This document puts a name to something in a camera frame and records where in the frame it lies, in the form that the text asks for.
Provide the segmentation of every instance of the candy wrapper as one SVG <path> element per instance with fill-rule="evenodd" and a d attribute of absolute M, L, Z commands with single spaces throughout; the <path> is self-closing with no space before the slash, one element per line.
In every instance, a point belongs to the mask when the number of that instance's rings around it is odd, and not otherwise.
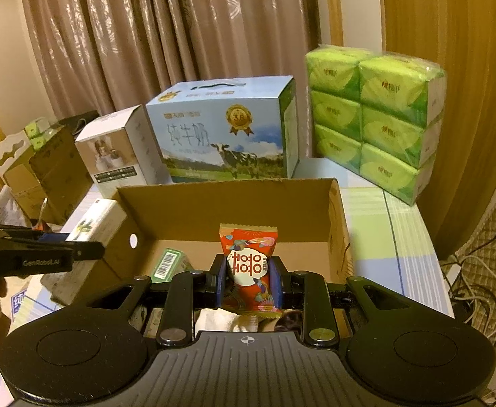
<path fill-rule="evenodd" d="M 273 227 L 220 225 L 220 241 L 228 263 L 224 309 L 280 316 L 271 295 L 267 260 L 277 237 L 278 231 Z"/>

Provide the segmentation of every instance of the box handle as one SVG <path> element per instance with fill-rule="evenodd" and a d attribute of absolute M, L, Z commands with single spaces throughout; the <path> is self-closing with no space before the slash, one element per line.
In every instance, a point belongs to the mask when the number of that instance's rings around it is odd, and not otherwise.
<path fill-rule="evenodd" d="M 217 82 L 216 84 L 210 85 L 194 85 L 190 90 L 198 90 L 198 89 L 213 89 L 216 87 L 242 87 L 245 86 L 244 82 L 235 82 L 232 80 L 223 80 L 223 82 Z"/>
<path fill-rule="evenodd" d="M 16 134 L 9 134 L 0 142 L 0 177 L 3 182 L 5 182 L 4 174 L 30 145 L 24 130 Z"/>

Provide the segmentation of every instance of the beige curtain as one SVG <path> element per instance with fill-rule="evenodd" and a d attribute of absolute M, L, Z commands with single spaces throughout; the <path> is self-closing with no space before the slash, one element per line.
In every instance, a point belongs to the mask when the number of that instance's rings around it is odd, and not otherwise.
<path fill-rule="evenodd" d="M 317 0 L 23 0 L 37 62 L 60 118 L 145 103 L 172 84 L 293 75 L 310 153 L 304 54 Z"/>
<path fill-rule="evenodd" d="M 496 0 L 383 0 L 385 48 L 448 72 L 431 182 L 417 203 L 445 259 L 471 236 L 496 188 Z"/>

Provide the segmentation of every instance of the table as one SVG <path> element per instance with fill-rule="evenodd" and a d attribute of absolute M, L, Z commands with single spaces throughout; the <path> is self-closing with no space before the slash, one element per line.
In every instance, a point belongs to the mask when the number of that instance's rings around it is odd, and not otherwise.
<path fill-rule="evenodd" d="M 303 159 L 294 178 L 336 178 L 350 235 L 357 275 L 453 316 L 433 244 L 417 206 L 410 207 L 380 187 L 338 164 L 320 158 Z M 64 225 L 70 232 L 85 210 L 100 197 L 92 187 Z M 13 327 L 58 309 L 50 293 L 32 278 Z M 12 401 L 0 375 L 0 407 Z"/>

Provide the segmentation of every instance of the open cardboard box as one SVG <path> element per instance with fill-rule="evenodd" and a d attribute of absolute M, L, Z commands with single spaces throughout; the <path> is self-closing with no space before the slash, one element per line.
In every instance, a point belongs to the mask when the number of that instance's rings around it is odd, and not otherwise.
<path fill-rule="evenodd" d="M 76 299 L 138 274 L 151 276 L 166 248 L 183 251 L 193 268 L 208 270 L 222 253 L 221 223 L 276 226 L 274 255 L 289 271 L 316 272 L 334 283 L 344 283 L 352 274 L 346 219 L 334 179 L 125 187 L 113 199 L 128 218 Z"/>

